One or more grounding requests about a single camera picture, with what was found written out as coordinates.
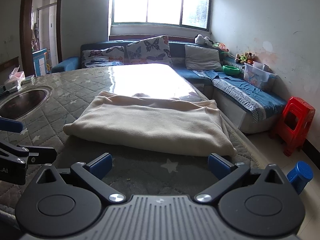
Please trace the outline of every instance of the green bowl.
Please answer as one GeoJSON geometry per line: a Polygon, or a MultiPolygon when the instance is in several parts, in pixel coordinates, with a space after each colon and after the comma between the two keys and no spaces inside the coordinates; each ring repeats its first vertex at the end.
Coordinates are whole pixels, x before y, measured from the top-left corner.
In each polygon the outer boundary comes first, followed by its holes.
{"type": "Polygon", "coordinates": [[[223,66],[222,69],[227,75],[230,76],[237,76],[240,74],[240,69],[238,69],[237,67],[223,66]]]}

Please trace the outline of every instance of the white wall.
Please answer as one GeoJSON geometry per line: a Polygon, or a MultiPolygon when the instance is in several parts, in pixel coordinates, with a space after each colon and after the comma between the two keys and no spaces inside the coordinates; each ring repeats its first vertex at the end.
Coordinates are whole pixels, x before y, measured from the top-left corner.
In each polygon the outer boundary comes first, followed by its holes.
{"type": "MultiPolygon", "coordinates": [[[[50,0],[43,0],[43,6],[50,4],[50,0]]],[[[50,7],[40,10],[42,13],[42,26],[39,31],[42,32],[42,40],[40,41],[41,49],[50,49],[50,33],[49,33],[49,18],[50,18],[50,7]]]]}
{"type": "Polygon", "coordinates": [[[204,37],[211,35],[211,32],[204,32],[195,29],[173,27],[166,25],[147,25],[147,24],[125,24],[111,26],[111,35],[123,34],[150,34],[150,35],[169,35],[178,37],[194,38],[197,34],[202,34],[204,37]]]}
{"type": "Polygon", "coordinates": [[[21,64],[19,31],[21,0],[0,0],[0,4],[0,62],[19,57],[21,64]]]}
{"type": "Polygon", "coordinates": [[[54,23],[56,22],[55,8],[57,6],[49,7],[49,43],[50,43],[50,56],[52,66],[56,66],[58,64],[57,57],[57,43],[56,43],[56,34],[54,33],[54,23]]]}
{"type": "Polygon", "coordinates": [[[252,51],[279,75],[273,91],[316,109],[308,140],[320,150],[320,0],[213,0],[212,38],[252,51]]]}
{"type": "Polygon", "coordinates": [[[31,13],[34,13],[34,20],[31,25],[31,28],[33,28],[34,23],[37,22],[37,9],[42,7],[42,4],[43,4],[43,0],[32,0],[31,13]]]}
{"type": "Polygon", "coordinates": [[[108,40],[109,0],[61,0],[62,59],[79,56],[80,46],[108,40]]]}

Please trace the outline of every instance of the blue cabinet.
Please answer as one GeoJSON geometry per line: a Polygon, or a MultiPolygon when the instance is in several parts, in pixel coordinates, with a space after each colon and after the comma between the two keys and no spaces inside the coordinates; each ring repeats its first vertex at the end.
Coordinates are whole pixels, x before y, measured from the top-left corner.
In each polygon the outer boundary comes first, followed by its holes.
{"type": "Polygon", "coordinates": [[[35,67],[36,76],[43,76],[48,73],[47,60],[45,55],[47,54],[47,49],[42,49],[32,53],[33,65],[35,67]]]}

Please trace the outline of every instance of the butterfly pillow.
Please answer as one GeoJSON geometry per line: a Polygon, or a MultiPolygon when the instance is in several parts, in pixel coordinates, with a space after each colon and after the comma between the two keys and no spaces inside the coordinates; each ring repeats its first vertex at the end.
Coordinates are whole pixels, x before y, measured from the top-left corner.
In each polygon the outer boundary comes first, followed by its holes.
{"type": "Polygon", "coordinates": [[[114,46],[107,49],[89,49],[82,51],[82,68],[110,66],[109,62],[124,64],[124,47],[114,46]]]}
{"type": "Polygon", "coordinates": [[[168,35],[127,45],[129,64],[161,63],[172,66],[168,35]]]}

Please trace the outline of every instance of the sofa armrest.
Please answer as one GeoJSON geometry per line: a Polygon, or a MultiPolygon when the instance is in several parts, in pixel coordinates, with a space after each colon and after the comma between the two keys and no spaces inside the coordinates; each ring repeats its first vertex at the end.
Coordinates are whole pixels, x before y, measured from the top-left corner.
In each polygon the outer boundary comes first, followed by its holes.
{"type": "Polygon", "coordinates": [[[51,73],[71,71],[81,68],[80,57],[70,57],[52,68],[51,73]]]}

